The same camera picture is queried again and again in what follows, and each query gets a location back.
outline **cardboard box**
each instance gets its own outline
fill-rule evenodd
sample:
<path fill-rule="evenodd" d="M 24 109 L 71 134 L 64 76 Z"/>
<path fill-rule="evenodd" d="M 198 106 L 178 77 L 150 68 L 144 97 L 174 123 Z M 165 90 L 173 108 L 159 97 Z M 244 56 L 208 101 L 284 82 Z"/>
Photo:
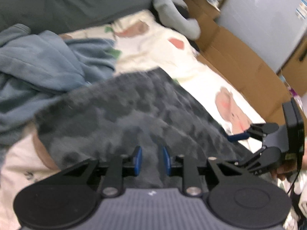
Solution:
<path fill-rule="evenodd" d="M 196 41 L 202 55 L 198 60 L 209 62 L 265 121 L 284 124 L 282 103 L 288 102 L 291 95 L 279 77 L 251 48 L 214 22 L 218 11 L 208 7 L 211 5 L 206 0 L 187 0 L 186 3 L 190 16 L 196 18 L 201 28 L 201 36 Z"/>
<path fill-rule="evenodd" d="M 288 84 L 301 97 L 307 93 L 307 36 L 302 39 L 297 49 L 281 69 L 281 72 Z"/>

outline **white refrigerator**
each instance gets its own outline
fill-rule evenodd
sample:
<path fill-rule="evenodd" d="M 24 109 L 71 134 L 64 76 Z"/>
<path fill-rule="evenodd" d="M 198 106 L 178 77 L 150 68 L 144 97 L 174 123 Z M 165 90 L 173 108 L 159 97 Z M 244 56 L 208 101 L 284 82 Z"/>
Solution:
<path fill-rule="evenodd" d="M 305 34 L 306 18 L 307 0 L 226 0 L 217 23 L 277 72 Z"/>

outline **human hand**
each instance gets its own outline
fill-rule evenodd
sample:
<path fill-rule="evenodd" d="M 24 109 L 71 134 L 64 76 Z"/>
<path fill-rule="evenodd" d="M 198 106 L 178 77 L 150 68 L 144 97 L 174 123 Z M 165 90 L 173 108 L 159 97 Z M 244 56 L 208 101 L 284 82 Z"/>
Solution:
<path fill-rule="evenodd" d="M 286 179 L 287 173 L 291 171 L 295 171 L 297 169 L 297 161 L 296 160 L 288 160 L 284 161 L 282 165 L 276 170 L 271 171 L 271 175 L 273 179 L 279 178 L 284 181 Z"/>

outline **bed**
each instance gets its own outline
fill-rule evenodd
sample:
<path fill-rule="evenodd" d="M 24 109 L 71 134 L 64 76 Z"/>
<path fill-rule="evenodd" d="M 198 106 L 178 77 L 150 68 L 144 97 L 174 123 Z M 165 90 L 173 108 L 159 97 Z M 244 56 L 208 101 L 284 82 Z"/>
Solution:
<path fill-rule="evenodd" d="M 112 24 L 61 36 L 64 39 L 115 40 L 115 48 L 121 51 L 116 64 L 116 76 L 161 67 L 198 100 L 228 134 L 242 132 L 250 123 L 264 122 L 232 85 L 210 69 L 210 63 L 191 47 L 183 35 L 156 23 L 148 10 L 120 18 Z M 232 114 L 235 114 L 236 119 L 231 118 Z M 23 136 L 10 148 L 1 169 L 1 229 L 19 228 L 12 208 L 18 191 L 58 172 L 57 167 L 46 166 L 39 157 L 34 147 L 36 130 L 33 124 L 26 127 Z M 251 152 L 261 147 L 261 143 L 254 139 L 241 141 L 241 144 Z"/>

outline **dark gray pillow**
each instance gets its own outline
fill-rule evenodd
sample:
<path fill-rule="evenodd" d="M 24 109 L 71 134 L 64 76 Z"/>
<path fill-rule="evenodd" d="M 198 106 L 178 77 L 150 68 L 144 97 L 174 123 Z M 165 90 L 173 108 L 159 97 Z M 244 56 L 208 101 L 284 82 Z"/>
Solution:
<path fill-rule="evenodd" d="M 103 25 L 149 9 L 151 0 L 0 0 L 0 31 L 21 23 L 34 34 Z"/>

